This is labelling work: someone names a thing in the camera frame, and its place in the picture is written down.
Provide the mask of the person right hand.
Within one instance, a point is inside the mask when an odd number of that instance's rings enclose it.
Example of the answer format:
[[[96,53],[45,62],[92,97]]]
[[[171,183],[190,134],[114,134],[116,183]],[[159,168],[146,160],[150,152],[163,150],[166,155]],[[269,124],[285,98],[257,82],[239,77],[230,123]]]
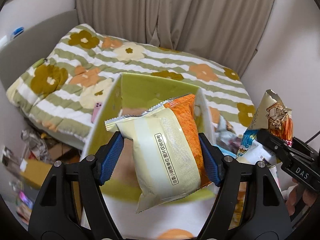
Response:
[[[317,199],[317,196],[318,194],[311,192],[308,189],[305,189],[302,194],[302,200],[306,204],[306,206],[312,207],[312,205]],[[297,186],[296,186],[294,189],[292,189],[286,201],[286,207],[290,216],[295,213],[295,207],[297,203],[298,203],[298,197],[297,197]]]

